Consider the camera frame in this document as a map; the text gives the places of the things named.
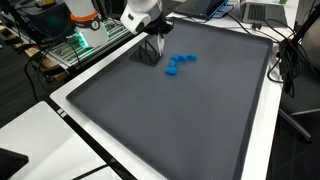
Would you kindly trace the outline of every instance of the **laptop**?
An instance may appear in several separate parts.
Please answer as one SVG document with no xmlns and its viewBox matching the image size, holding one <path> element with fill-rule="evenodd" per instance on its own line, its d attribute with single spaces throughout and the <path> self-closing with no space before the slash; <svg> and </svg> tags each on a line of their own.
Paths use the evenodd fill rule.
<svg viewBox="0 0 320 180">
<path fill-rule="evenodd" d="M 227 5 L 228 0 L 187 0 L 173 12 L 203 20 L 209 20 L 219 9 Z"/>
<path fill-rule="evenodd" d="M 262 4 L 246 2 L 246 0 L 240 0 L 240 9 L 244 23 L 267 25 L 267 19 L 275 19 L 276 21 L 268 21 L 273 27 L 287 27 L 287 19 L 282 5 L 274 4 Z"/>
</svg>

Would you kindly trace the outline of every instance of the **floor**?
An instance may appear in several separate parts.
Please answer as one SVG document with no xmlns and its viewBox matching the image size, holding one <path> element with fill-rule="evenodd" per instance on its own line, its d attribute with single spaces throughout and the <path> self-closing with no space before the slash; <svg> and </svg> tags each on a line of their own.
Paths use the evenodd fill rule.
<svg viewBox="0 0 320 180">
<path fill-rule="evenodd" d="M 310 9 L 312 0 L 300 0 L 297 21 Z M 168 14 L 179 5 L 172 0 L 163 0 L 164 12 Z M 0 128 L 22 114 L 35 104 L 31 87 L 23 67 L 27 59 L 17 55 L 10 47 L 0 50 Z M 48 100 L 49 93 L 41 88 L 36 73 L 29 67 L 40 100 Z M 62 83 L 49 84 L 55 90 Z M 301 120 L 301 124 L 313 135 L 311 144 L 305 143 L 301 136 L 281 118 L 278 119 L 268 180 L 318 180 L 320 173 L 320 119 Z"/>
</svg>

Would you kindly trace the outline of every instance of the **black object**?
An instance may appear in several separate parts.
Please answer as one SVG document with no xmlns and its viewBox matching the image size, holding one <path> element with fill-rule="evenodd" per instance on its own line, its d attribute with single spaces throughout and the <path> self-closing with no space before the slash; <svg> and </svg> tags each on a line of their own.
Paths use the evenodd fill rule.
<svg viewBox="0 0 320 180">
<path fill-rule="evenodd" d="M 290 59 L 290 63 L 292 64 L 297 64 L 298 61 L 300 61 L 299 59 L 299 55 L 294 51 L 294 48 L 299 48 L 299 41 L 301 39 L 303 39 L 304 35 L 307 33 L 307 31 L 310 29 L 310 27 L 314 24 L 314 22 L 320 17 L 320 6 L 318 5 L 316 7 L 316 9 L 312 12 L 312 14 L 309 16 L 309 18 L 307 19 L 307 21 L 302 25 L 301 29 L 298 31 L 298 33 L 294 36 L 294 38 L 290 41 L 291 45 L 292 46 L 289 46 L 288 45 L 288 52 L 289 54 L 291 55 L 291 59 Z M 290 71 L 288 71 L 289 73 L 286 74 L 286 76 L 292 76 L 292 74 L 290 73 Z M 308 92 L 308 94 L 311 94 L 312 96 L 311 97 L 301 97 L 299 99 L 301 99 L 301 101 L 299 102 L 295 102 L 295 103 L 298 103 L 299 105 L 301 104 L 301 102 L 305 101 L 306 99 L 309 99 L 308 103 L 307 103 L 307 106 L 310 106 L 310 104 L 314 104 L 312 102 L 312 99 L 315 99 L 314 96 L 316 96 L 318 94 L 318 91 L 319 91 L 319 87 L 316 85 L 318 84 L 318 82 L 314 82 L 315 80 L 312 79 L 312 78 L 307 78 L 307 79 L 304 79 L 304 81 L 301 81 L 300 82 L 300 87 L 303 87 L 303 89 L 301 89 L 299 91 L 300 94 L 306 94 L 305 92 Z M 285 83 L 285 86 L 289 86 L 289 87 L 292 87 L 290 86 L 289 83 L 293 83 L 292 81 L 288 81 L 287 83 Z M 310 93 L 310 91 L 306 91 L 306 88 L 308 89 L 312 89 L 312 91 L 314 91 L 315 93 Z M 281 109 L 280 111 L 282 111 L 282 113 L 279 113 L 279 115 L 281 117 L 283 117 L 286 121 L 288 121 L 301 135 L 304 136 L 305 140 L 306 141 L 311 141 L 311 135 L 308 133 L 308 131 L 306 131 L 291 115 L 289 115 L 288 113 L 286 113 L 284 110 L 282 110 L 283 108 L 287 108 L 287 105 L 288 103 L 286 103 L 286 105 L 284 105 L 284 103 L 282 104 L 281 106 Z M 304 113 L 301 113 L 301 114 L 307 114 L 308 111 L 306 109 L 302 110 L 304 111 Z"/>
<path fill-rule="evenodd" d="M 240 179 L 272 41 L 175 20 L 151 67 L 129 60 L 144 40 L 67 100 L 168 179 Z M 188 52 L 198 60 L 164 73 Z"/>
<path fill-rule="evenodd" d="M 28 156 L 0 148 L 0 178 L 9 179 L 28 162 Z"/>
<path fill-rule="evenodd" d="M 129 58 L 137 62 L 155 66 L 161 57 L 162 56 L 160 56 L 152 44 L 150 44 L 148 40 L 145 40 L 144 48 L 143 46 L 139 45 L 139 48 Z"/>
<path fill-rule="evenodd" d="M 121 16 L 126 7 L 125 0 L 110 0 L 112 3 L 112 15 Z"/>
<path fill-rule="evenodd" d="M 173 12 L 209 20 L 216 12 L 228 3 L 228 0 L 187 0 L 180 6 L 176 7 Z"/>
<path fill-rule="evenodd" d="M 32 37 L 32 39 L 38 44 L 41 45 L 42 37 L 39 36 L 38 33 L 34 33 L 34 31 L 29 27 L 28 23 L 21 18 L 20 14 L 17 13 L 16 7 L 12 5 L 11 2 L 8 0 L 2 0 L 0 1 L 1 10 L 3 11 L 3 14 L 11 15 L 15 22 L 12 22 L 11 20 L 7 19 L 4 16 L 0 16 L 1 21 L 6 25 L 6 27 L 13 27 L 18 26 L 21 31 L 24 31 L 29 37 Z"/>
<path fill-rule="evenodd" d="M 63 0 L 56 0 L 56 4 L 48 8 L 24 8 L 31 5 L 34 5 L 33 0 L 23 0 L 16 7 L 17 12 L 24 17 L 34 33 L 38 33 L 42 38 L 52 38 L 67 36 L 74 32 L 72 26 L 66 30 L 71 19 L 70 11 Z"/>
<path fill-rule="evenodd" d="M 93 1 L 93 2 L 94 2 L 94 4 L 96 4 L 97 7 L 98 7 L 99 13 L 100 13 L 100 15 L 101 15 L 101 19 L 102 19 L 102 20 L 108 19 L 107 15 L 106 15 L 106 12 L 103 10 L 103 5 L 102 5 L 101 1 L 100 1 L 100 0 L 95 0 L 95 1 Z"/>
<path fill-rule="evenodd" d="M 82 174 L 82 175 L 80 175 L 80 176 L 78 176 L 78 177 L 76 177 L 76 178 L 73 178 L 72 180 L 81 180 L 81 179 L 83 179 L 83 178 L 85 178 L 85 177 L 88 177 L 88 176 L 90 176 L 91 174 L 96 173 L 96 172 L 100 171 L 101 169 L 104 169 L 104 168 L 106 168 L 106 167 L 108 167 L 108 166 L 109 166 L 109 165 L 107 165 L 107 164 L 102 165 L 102 166 L 97 167 L 97 168 L 95 168 L 95 169 L 93 169 L 93 170 L 91 170 L 91 171 L 89 171 L 89 172 L 86 172 L 86 173 L 84 173 L 84 174 Z"/>
<path fill-rule="evenodd" d="M 171 18 L 166 18 L 163 13 L 159 15 L 159 17 L 153 22 L 149 23 L 146 27 L 144 27 L 143 31 L 148 33 L 149 35 L 164 35 L 168 34 L 174 28 L 174 22 Z"/>
</svg>

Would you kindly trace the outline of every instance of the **electronic device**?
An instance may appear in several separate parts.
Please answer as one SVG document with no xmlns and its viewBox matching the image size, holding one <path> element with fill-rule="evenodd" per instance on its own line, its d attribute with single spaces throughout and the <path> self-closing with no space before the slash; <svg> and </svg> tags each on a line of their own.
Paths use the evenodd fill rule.
<svg viewBox="0 0 320 180">
<path fill-rule="evenodd" d="M 52 37 L 63 38 L 74 33 L 74 26 L 70 25 L 70 10 L 63 0 L 55 0 L 54 4 L 42 8 L 36 7 L 33 0 L 22 0 L 16 5 L 16 9 L 24 24 L 28 29 L 32 29 L 33 33 L 28 33 L 28 36 L 33 40 L 38 37 L 41 40 L 40 45 L 47 44 Z"/>
<path fill-rule="evenodd" d="M 28 162 L 28 156 L 0 148 L 0 179 L 9 179 Z"/>
<path fill-rule="evenodd" d="M 209 20 L 227 3 L 228 0 L 188 0 L 176 7 L 173 12 L 187 17 Z"/>
<path fill-rule="evenodd" d="M 262 4 L 246 2 L 240 0 L 240 9 L 242 14 L 242 21 L 250 24 L 266 25 L 267 19 L 274 19 L 276 21 L 268 21 L 274 27 L 287 27 L 287 19 L 283 5 Z"/>
</svg>

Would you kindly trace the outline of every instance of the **chair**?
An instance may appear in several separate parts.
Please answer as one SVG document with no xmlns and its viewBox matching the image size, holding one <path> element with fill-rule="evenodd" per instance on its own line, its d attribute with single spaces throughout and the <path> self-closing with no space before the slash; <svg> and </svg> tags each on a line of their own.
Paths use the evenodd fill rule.
<svg viewBox="0 0 320 180">
<path fill-rule="evenodd" d="M 320 18 L 311 26 L 305 34 L 301 45 L 304 47 L 311 64 L 320 71 Z M 306 141 L 311 141 L 311 135 L 305 130 L 293 116 L 300 116 L 302 119 L 306 115 L 320 114 L 320 73 L 316 77 L 313 72 L 304 64 L 301 75 L 294 80 L 295 97 L 290 98 L 283 94 L 279 116 L 291 124 Z"/>
</svg>

